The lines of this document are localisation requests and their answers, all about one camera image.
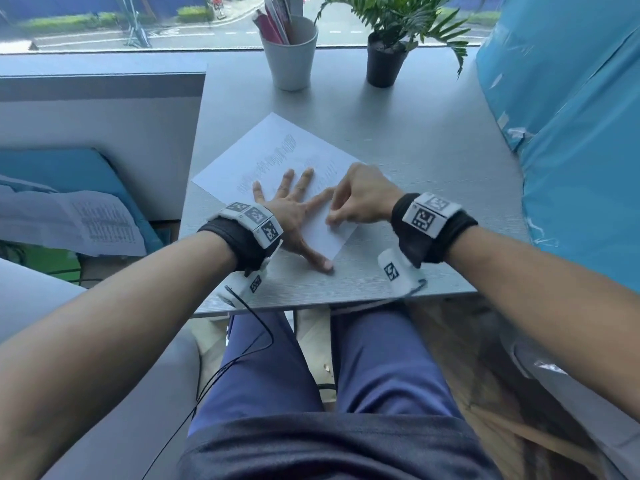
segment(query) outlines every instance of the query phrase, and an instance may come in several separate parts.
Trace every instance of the wooden floor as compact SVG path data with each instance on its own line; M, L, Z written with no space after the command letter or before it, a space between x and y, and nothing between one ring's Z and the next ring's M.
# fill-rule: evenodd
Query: wooden floor
M478 361L481 334L476 330L473 297L449 301L417 301L410 307L421 336L440 365L453 396L485 451L506 479L590 479L579 465L483 420L469 405L499 411L515 420L520 405L515 396ZM302 310L297 315L298 341L317 383L333 382L328 310ZM189 322L203 356L201 387L218 370L225 349L227 321L196 319ZM335 400L324 391L324 401Z

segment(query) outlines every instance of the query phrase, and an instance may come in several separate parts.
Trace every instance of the thigh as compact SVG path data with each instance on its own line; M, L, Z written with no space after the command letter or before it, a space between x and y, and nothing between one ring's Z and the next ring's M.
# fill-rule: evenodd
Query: thigh
M293 412L324 411L316 382L282 312L259 314L273 334L273 345L241 358L213 385L200 405L189 434L215 423ZM229 343L222 365L270 342L249 312L229 320Z
M404 304L332 315L336 410L462 418Z

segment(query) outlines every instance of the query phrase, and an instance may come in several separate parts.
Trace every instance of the white cup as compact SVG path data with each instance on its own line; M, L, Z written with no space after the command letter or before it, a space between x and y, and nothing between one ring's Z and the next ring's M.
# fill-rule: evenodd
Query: white cup
M264 53L271 69L273 84L283 91L299 91L311 83L318 29L304 16L291 15L291 45L262 39Z

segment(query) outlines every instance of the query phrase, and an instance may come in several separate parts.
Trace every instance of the road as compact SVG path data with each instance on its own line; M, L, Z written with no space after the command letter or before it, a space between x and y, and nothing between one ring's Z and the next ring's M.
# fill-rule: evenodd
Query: road
M323 0L306 0L304 14L313 19ZM252 10L228 23L192 23L148 31L152 48L251 48L261 47L256 26L251 21ZM346 5L328 6L318 21L318 45L366 45L369 30ZM491 30L475 27L469 42L482 42ZM41 51L122 50L127 36L121 31L84 32L36 38Z

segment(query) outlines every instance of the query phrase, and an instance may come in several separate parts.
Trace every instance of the desk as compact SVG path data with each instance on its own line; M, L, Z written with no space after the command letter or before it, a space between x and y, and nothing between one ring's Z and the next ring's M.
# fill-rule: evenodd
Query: desk
M197 231L223 204L190 180L229 146L276 112L366 163L405 191L431 191L464 206L481 225L528 240L522 218L522 174L484 100L470 50L456 78L448 48L417 48L395 87L365 82L364 48L318 49L311 87L285 93L273 87L261 52L220 52L205 79L193 145L180 237ZM360 225L334 259L335 272L310 270L304 259L281 253L252 298L256 308L295 308L389 298L378 267L380 252L397 245L386 223ZM446 264L423 266L421 296L475 291ZM196 312L229 310L213 294Z

